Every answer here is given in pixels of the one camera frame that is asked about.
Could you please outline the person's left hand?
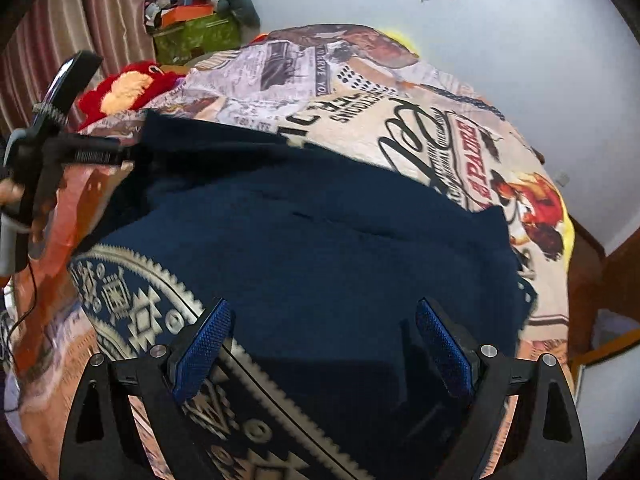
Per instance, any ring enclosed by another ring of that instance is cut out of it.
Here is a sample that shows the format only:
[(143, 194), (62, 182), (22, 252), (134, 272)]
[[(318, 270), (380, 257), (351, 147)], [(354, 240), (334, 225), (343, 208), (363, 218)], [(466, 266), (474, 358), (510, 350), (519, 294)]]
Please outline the person's left hand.
[[(23, 196), (24, 188), (14, 183), (10, 178), (5, 178), (0, 182), (0, 202), (1, 205), (17, 203)], [(43, 239), (43, 231), (46, 228), (48, 214), (42, 212), (35, 216), (30, 226), (29, 234), (34, 243)]]

